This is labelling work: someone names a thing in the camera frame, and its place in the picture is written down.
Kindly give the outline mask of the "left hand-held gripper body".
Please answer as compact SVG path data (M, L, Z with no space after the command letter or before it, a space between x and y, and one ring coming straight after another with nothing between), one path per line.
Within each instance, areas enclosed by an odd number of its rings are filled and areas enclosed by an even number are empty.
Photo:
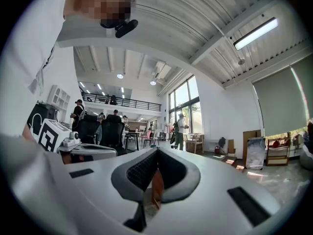
M110 147L82 143L78 133L61 123L44 119L38 136L38 143L48 152L65 153L85 161L103 160L117 156L117 151Z

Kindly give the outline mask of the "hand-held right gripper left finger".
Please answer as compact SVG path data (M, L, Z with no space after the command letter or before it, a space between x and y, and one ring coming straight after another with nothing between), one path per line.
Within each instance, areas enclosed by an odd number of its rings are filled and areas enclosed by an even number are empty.
M112 173L111 182L123 199L138 204L133 218L124 225L137 232L147 226L144 212L144 192L155 175L158 165L158 148L152 148L135 159L121 164Z

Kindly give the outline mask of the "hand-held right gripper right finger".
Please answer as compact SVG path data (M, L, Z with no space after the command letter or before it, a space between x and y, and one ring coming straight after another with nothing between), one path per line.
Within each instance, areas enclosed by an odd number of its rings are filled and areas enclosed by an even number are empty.
M169 150L158 149L157 166L164 185L161 197L163 204L188 198L200 183L199 168Z

